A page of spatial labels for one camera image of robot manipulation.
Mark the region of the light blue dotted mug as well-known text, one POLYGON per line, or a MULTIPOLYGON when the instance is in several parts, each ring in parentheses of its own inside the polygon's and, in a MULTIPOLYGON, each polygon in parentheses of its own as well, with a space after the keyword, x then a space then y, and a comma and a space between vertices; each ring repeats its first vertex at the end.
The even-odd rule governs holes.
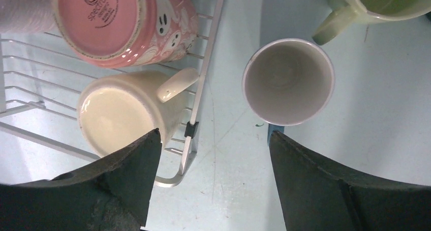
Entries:
POLYGON ((273 131, 302 124, 328 104, 335 83, 331 59, 318 45, 303 39, 272 41, 249 59, 242 91, 251 110, 273 131))

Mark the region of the cream mug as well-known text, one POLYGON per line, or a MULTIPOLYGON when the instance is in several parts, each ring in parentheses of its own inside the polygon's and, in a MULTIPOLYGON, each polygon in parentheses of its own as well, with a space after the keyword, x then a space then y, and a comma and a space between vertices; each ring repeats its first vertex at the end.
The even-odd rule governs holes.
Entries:
POLYGON ((78 100, 80 130, 101 157, 156 128, 165 147, 186 112, 186 89, 198 79, 199 73, 194 68, 182 69, 172 76, 147 70, 96 79, 78 100))

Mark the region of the light green mug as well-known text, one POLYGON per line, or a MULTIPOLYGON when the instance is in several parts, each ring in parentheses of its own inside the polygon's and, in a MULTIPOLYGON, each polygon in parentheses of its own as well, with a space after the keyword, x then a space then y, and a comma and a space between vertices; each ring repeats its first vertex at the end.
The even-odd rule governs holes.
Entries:
POLYGON ((430 0, 327 0, 332 12, 312 36, 324 45, 352 23, 403 21, 430 12, 430 0))

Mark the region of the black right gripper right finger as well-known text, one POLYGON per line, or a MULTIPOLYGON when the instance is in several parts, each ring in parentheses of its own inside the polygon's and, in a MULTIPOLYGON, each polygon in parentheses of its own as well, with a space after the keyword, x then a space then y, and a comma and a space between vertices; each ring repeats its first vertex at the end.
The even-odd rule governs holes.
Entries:
POLYGON ((355 170, 279 131, 269 151, 287 230, 430 230, 430 186, 355 170))

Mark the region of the pink ghost pattern mug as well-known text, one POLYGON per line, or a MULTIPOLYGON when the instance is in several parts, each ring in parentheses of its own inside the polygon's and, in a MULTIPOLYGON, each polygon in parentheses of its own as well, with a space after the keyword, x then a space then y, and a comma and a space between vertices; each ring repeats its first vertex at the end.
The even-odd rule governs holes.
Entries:
POLYGON ((77 56, 102 68, 179 60, 197 38, 191 0, 52 0, 52 8, 77 56))

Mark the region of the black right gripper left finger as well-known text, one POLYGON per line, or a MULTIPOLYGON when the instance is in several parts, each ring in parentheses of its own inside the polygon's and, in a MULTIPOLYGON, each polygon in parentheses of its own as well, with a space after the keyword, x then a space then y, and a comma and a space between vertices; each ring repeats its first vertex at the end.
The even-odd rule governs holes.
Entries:
POLYGON ((161 151, 153 129, 52 180, 1 184, 1 230, 141 230, 161 151))

